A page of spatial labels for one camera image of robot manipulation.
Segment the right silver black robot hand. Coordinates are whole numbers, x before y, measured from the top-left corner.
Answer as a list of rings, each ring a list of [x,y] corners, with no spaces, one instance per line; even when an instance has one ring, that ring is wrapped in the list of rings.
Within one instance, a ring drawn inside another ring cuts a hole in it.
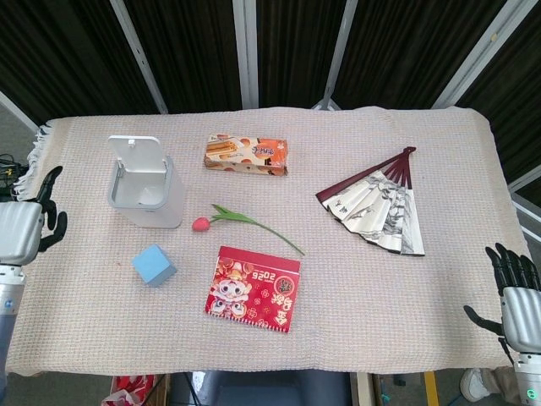
[[[469,305],[463,307],[476,326],[498,337],[506,355],[515,351],[524,363],[540,355],[540,275],[525,255],[497,243],[486,247],[500,297],[501,320],[481,317]]]

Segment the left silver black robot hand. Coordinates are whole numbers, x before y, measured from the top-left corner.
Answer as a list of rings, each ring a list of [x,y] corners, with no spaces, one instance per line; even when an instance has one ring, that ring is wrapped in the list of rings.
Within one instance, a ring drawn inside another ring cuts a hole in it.
[[[68,215],[58,211],[52,200],[52,189],[62,171],[62,166],[53,168],[35,198],[1,203],[2,266],[28,265],[38,253],[63,239]]]

